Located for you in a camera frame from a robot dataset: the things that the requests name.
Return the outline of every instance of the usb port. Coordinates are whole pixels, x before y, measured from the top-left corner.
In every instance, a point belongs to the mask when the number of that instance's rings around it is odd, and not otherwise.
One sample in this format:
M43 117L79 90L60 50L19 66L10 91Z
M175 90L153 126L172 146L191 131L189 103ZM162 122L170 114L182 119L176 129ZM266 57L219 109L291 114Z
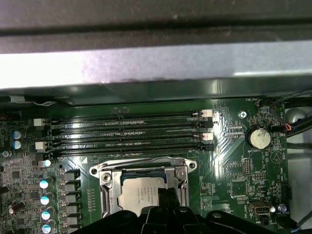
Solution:
M270 213L270 206L261 200L249 201L249 206L256 215L266 215Z

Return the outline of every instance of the electrolytic capacitor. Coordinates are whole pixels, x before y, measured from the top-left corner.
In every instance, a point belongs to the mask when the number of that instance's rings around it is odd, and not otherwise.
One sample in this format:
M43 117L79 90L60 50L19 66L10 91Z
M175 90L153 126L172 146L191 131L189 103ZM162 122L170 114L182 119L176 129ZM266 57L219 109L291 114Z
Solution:
M41 214L41 218L43 220L49 220L51 216L55 213L55 209L52 206L49 206L44 212Z
M9 191L9 188L4 186L4 187L0 187L0 196L3 194L6 194Z
M44 180L40 181L39 186L42 189L46 189L53 184L53 179L51 177L47 177Z
M13 234L14 231L13 230L7 230L4 234Z
M50 167L50 166L52 166L53 164L54 164L54 160L53 160L53 159L47 159L47 160L43 161L43 165L44 165L45 167Z
M27 142L24 141L23 139L16 140L13 142L13 149L19 150L19 149L24 149L27 146Z
M10 215L14 215L16 212L20 211L24 207L25 207L25 203L21 201L18 204L16 204L16 205L12 206L11 208L9 208L9 214Z
M55 228L55 226L56 226L56 222L53 219L50 219L46 222L46 224L43 225L42 232L44 234L48 234L51 232L53 228Z
M287 206L285 204L279 204L277 209L278 209L278 211L284 213L287 211Z
M26 137L26 132L21 130L21 131L14 131L12 133L12 137L14 140L19 140L19 139L23 139Z
M48 205L53 200L54 200L54 194L53 193L47 193L46 195L44 195L40 199L40 202L42 205Z

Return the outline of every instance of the cpu socket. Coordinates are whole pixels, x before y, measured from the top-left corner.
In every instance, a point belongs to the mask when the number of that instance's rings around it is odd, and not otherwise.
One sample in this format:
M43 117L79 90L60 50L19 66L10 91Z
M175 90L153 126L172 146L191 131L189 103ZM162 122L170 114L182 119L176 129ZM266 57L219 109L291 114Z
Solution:
M122 210L138 216L144 207L158 205L158 188L175 188L181 206L189 206L188 173L194 160L162 156L109 160L90 168L99 179L102 216Z

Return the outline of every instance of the screw hole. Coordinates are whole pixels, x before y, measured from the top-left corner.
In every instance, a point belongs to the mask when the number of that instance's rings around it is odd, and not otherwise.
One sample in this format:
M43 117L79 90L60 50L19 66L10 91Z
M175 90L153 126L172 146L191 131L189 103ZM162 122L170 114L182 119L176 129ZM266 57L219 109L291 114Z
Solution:
M93 168L93 169L91 170L91 173L92 173L93 175L95 175L96 173L98 173L98 171L97 171L97 169L94 169L94 168Z

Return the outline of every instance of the mounting screw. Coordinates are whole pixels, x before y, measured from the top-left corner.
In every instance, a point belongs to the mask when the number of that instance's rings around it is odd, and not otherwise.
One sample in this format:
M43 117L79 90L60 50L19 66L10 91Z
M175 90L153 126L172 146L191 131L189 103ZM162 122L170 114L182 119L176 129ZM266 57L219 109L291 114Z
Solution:
M219 213L213 213L213 217L214 217L214 218L221 218L222 215L220 215Z
M111 179L112 179L112 176L111 176L111 174L109 174L109 173L104 173L104 174L102 175L102 180L103 180L103 182L109 182Z
M195 163L192 163L192 162L191 162L191 163L190 163L190 168L191 168L191 169L194 169L194 168L195 168Z
M177 169L177 170L176 170L176 174L177 174L178 176L183 176L183 175L184 175L184 170L183 170L183 168Z
M94 169L94 168L93 168L93 169L91 170L91 173L92 173L93 175L95 175L96 173L98 173L98 171L97 171L97 169Z
M247 116L246 111L240 111L240 112L238 113L238 117L240 117L240 118L246 118L246 116Z

